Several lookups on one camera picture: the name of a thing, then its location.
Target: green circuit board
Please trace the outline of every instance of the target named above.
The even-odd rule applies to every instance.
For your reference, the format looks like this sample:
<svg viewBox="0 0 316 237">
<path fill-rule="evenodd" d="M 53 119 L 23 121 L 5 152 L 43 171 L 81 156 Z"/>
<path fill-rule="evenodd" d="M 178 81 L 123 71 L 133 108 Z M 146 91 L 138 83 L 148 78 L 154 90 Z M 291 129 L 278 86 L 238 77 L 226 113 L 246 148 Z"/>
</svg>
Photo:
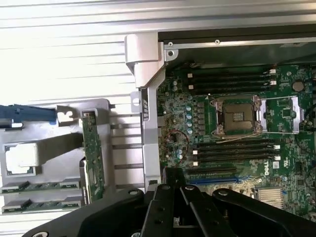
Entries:
<svg viewBox="0 0 316 237">
<path fill-rule="evenodd" d="M 29 182 L 10 183 L 0 188 L 0 194 L 12 194 L 23 192 L 42 192 L 46 190 L 73 190 L 79 189 L 79 181 L 72 181 L 69 183 L 50 182 L 50 183 L 36 183 Z"/>
<path fill-rule="evenodd" d="M 97 131 L 97 122 L 94 112 L 83 113 L 82 127 L 88 180 L 88 182 L 85 183 L 85 188 L 88 190 L 90 202 L 94 202 L 101 199 L 104 192 L 101 141 Z"/>
<path fill-rule="evenodd" d="M 57 201 L 45 201 L 45 202 L 31 202 L 26 201 L 13 201 L 2 207 L 3 214 L 16 214 L 16 213 L 29 213 L 29 212 L 41 212 L 48 210 L 75 210 L 81 207 L 81 203 L 67 202 L 65 200 Z"/>
<path fill-rule="evenodd" d="M 269 191 L 279 195 L 277 207 L 293 214 L 316 221 L 310 213 L 315 211 L 315 136 L 309 128 L 314 127 L 313 119 L 300 122 L 299 133 L 294 134 L 293 111 L 294 100 L 304 111 L 313 105 L 312 70 L 309 65 L 284 65 L 273 68 L 269 76 L 269 90 L 257 92 L 206 93 L 194 94 L 190 89 L 192 74 L 203 78 L 203 75 L 240 75 L 242 73 L 257 73 L 269 71 L 263 67 L 243 67 L 225 69 L 187 69 L 173 71 L 166 76 L 165 81 L 157 91 L 158 120 L 161 136 L 159 137 L 160 166 L 181 167 L 185 171 L 188 183 L 200 185 L 200 188 L 212 193 L 217 188 L 230 188 L 253 198 L 261 199 Z M 230 129 L 227 126 L 225 139 L 217 135 L 218 110 L 215 102 L 224 101 L 225 109 L 230 106 L 247 106 L 254 101 L 254 96 L 266 101 L 265 119 L 267 133 L 261 131 L 251 133 L 251 129 Z M 241 113 L 234 113 L 233 119 L 240 119 Z M 195 162 L 194 150 L 197 144 L 216 144 L 230 137 L 237 139 L 273 141 L 278 154 L 273 159 L 236 159 L 232 161 Z M 233 167 L 234 171 L 190 173 L 194 168 Z"/>
</svg>

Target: cable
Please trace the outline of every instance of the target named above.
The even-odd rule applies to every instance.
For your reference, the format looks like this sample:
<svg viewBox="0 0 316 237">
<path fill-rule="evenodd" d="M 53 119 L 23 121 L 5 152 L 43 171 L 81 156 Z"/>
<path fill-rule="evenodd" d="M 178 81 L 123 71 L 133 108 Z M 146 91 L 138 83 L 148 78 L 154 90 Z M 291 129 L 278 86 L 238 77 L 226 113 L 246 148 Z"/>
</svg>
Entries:
<svg viewBox="0 0 316 237">
<path fill-rule="evenodd" d="M 216 142 L 216 144 L 222 144 L 222 143 L 225 143 L 225 142 L 232 142 L 232 141 L 236 141 L 236 140 L 239 140 L 239 139 L 242 139 L 242 138 L 245 138 L 245 137 L 256 137 L 256 136 L 259 136 L 260 134 L 261 133 L 249 134 L 249 135 L 245 135 L 245 136 L 242 136 L 242 137 L 239 137 L 239 138 L 235 138 L 235 139 L 231 139 L 231 140 Z"/>
<path fill-rule="evenodd" d="M 180 131 L 180 130 L 177 130 L 177 129 L 174 129 L 174 130 L 171 130 L 171 131 L 169 131 L 169 132 L 168 132 L 167 137 L 169 137 L 169 136 L 170 136 L 172 133 L 174 133 L 174 132 L 181 133 L 182 135 L 184 135 L 184 136 L 185 136 L 185 138 L 186 138 L 186 140 L 187 140 L 187 142 L 188 142 L 188 145 L 187 145 L 186 151 L 188 151 L 188 148 L 189 148 L 189 143 L 190 143 L 188 136 L 187 136 L 184 132 L 182 132 L 182 131 Z"/>
</svg>

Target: black ram slot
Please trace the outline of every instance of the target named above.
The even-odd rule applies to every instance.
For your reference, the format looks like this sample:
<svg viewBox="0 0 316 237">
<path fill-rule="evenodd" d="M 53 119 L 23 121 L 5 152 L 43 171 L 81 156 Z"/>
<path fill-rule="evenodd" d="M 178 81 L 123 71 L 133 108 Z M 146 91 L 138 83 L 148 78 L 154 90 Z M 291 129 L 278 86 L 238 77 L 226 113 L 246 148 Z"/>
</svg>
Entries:
<svg viewBox="0 0 316 237">
<path fill-rule="evenodd" d="M 203 151 L 221 151 L 221 150 L 227 150 L 227 149 L 257 149 L 257 148 L 272 148 L 272 146 L 267 144 L 256 144 L 256 145 L 234 145 L 234 146 L 214 146 L 214 147 L 200 147 L 197 150 L 200 152 Z"/>
<path fill-rule="evenodd" d="M 209 174 L 209 173 L 236 173 L 237 169 L 234 166 L 223 166 L 223 167 L 208 167 L 208 168 L 193 168 L 186 169 L 186 173 L 189 175 L 193 174 Z"/>
<path fill-rule="evenodd" d="M 252 82 L 239 82 L 239 81 L 232 81 L 232 82 L 215 82 L 215 83 L 198 83 L 194 84 L 193 90 L 214 90 L 214 89 L 222 89 L 222 88 L 228 88 L 230 86 L 235 86 L 238 88 L 244 88 L 244 87 L 262 87 L 266 86 L 267 82 L 258 82 L 258 81 L 252 81 Z"/>
<path fill-rule="evenodd" d="M 270 77 L 269 74 L 263 73 L 221 73 L 221 74 L 210 74 L 210 73 L 192 73 L 193 79 L 212 79 L 212 78 L 221 78 L 221 79 L 238 79 L 238 78 L 254 78 L 254 77 Z"/>
<path fill-rule="evenodd" d="M 230 156 L 230 155 L 247 155 L 247 154 L 260 154 L 260 153 L 266 153 L 271 155 L 277 155 L 274 149 L 257 149 L 257 150 L 251 150 L 251 149 L 229 149 L 224 151 L 203 151 L 199 152 L 197 156 L 199 158 L 201 157 L 210 157 L 210 156 Z"/>
<path fill-rule="evenodd" d="M 254 86 L 254 87 L 235 87 L 223 89 L 198 89 L 190 90 L 192 95 L 207 95 L 207 94 L 224 94 L 224 93 L 258 93 L 262 91 L 270 91 L 270 86 Z"/>
<path fill-rule="evenodd" d="M 219 162 L 219 161 L 236 161 L 236 160 L 250 160 L 250 159 L 273 159 L 274 156 L 271 154 L 249 154 L 243 156 L 213 156 L 209 158 L 199 159 L 197 156 L 197 160 L 201 163 L 204 162 Z"/>
<path fill-rule="evenodd" d="M 275 144 L 275 140 L 273 139 L 241 139 L 241 140 L 236 140 L 236 141 L 230 141 L 228 143 L 216 143 L 216 142 L 205 142 L 205 143 L 197 143 L 196 148 L 202 148 L 202 147 L 229 147 L 229 146 L 243 146 L 243 145 L 255 145 L 255 144 L 266 144 L 266 145 L 271 145 L 273 146 Z"/>
<path fill-rule="evenodd" d="M 206 83 L 206 84 L 212 84 L 212 83 L 243 83 L 243 82 L 262 82 L 262 83 L 270 83 L 270 78 L 198 78 L 198 79 L 190 79 L 188 81 L 188 84 L 196 85 L 199 83 Z"/>
</svg>

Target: blue pcie slot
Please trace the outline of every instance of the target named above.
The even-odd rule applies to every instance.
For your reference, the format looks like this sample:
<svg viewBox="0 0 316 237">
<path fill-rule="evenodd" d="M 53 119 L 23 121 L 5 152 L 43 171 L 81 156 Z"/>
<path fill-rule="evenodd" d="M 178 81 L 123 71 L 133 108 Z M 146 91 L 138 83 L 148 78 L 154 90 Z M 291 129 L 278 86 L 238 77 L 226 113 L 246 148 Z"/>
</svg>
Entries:
<svg viewBox="0 0 316 237">
<path fill-rule="evenodd" d="M 236 177 L 230 177 L 230 178 L 225 178 L 225 179 L 220 179 L 220 178 L 215 178 L 215 179 L 194 179 L 194 180 L 189 180 L 189 184 L 225 184 L 225 183 L 237 183 L 239 182 L 239 179 Z"/>
</svg>

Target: cpu socket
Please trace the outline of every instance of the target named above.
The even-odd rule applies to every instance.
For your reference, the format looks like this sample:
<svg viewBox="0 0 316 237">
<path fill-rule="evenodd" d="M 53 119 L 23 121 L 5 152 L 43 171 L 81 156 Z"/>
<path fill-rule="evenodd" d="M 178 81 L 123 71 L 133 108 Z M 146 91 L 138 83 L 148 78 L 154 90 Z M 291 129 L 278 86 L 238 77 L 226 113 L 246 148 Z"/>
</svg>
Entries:
<svg viewBox="0 0 316 237">
<path fill-rule="evenodd" d="M 258 96 L 219 97 L 210 105 L 216 108 L 217 119 L 217 128 L 212 134 L 231 137 L 262 131 L 256 116 L 261 105 Z"/>
</svg>

